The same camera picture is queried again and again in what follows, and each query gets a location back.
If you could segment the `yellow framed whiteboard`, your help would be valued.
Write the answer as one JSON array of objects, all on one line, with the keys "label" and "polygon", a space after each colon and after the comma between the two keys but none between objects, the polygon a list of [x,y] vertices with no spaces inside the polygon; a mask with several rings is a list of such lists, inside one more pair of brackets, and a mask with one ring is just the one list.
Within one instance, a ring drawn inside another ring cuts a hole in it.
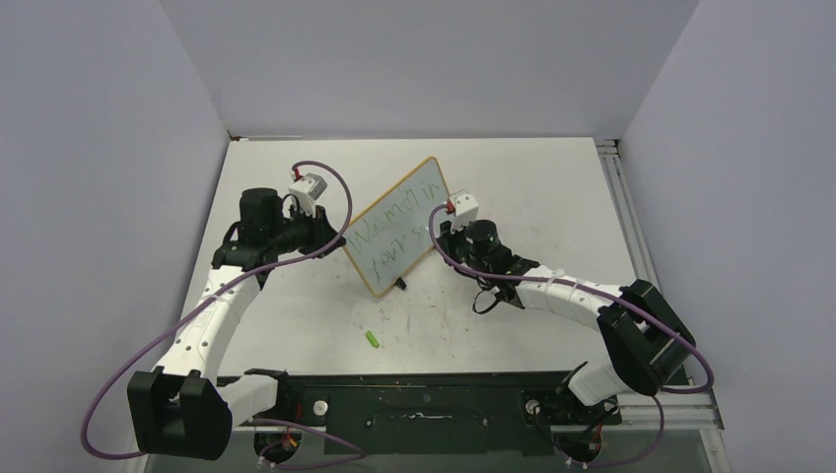
[{"label": "yellow framed whiteboard", "polygon": [[429,157],[351,222],[344,249],[374,297],[384,296],[430,251],[430,214],[449,195],[438,160]]}]

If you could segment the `green marker cap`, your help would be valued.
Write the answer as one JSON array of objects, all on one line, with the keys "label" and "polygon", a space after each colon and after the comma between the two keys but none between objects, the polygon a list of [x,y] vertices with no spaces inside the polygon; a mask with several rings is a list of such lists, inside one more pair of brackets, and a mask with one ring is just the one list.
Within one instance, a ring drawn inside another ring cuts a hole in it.
[{"label": "green marker cap", "polygon": [[365,336],[373,348],[377,349],[380,346],[380,342],[378,341],[377,337],[374,335],[372,331],[367,331],[365,333]]}]

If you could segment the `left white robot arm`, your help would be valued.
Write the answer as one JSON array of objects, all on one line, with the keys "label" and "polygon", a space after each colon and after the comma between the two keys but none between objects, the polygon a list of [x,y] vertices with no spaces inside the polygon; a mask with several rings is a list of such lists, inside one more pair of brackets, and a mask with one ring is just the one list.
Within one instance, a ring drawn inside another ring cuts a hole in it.
[{"label": "left white robot arm", "polygon": [[259,415],[286,422],[292,394],[276,374],[246,373],[221,386],[219,368],[246,309],[265,286],[270,264],[298,252],[322,257],[344,244],[316,200],[324,187],[309,178],[287,197],[252,188],[240,199],[240,217],[216,249],[196,315],[180,328],[171,347],[149,372],[135,372],[127,398],[138,448],[143,453],[215,460],[235,427]]}]

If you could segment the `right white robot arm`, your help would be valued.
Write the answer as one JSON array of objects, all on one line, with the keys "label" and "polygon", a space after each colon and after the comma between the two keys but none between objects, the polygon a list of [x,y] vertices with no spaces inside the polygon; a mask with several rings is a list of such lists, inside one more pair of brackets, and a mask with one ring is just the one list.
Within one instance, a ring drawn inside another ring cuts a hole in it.
[{"label": "right white robot arm", "polygon": [[605,357],[581,362],[561,383],[558,409],[571,422],[585,420],[613,395],[663,391],[696,346],[648,281],[619,286],[572,278],[513,253],[489,220],[460,230],[444,222],[436,246],[456,273],[476,281],[497,304],[548,311],[601,336]]}]

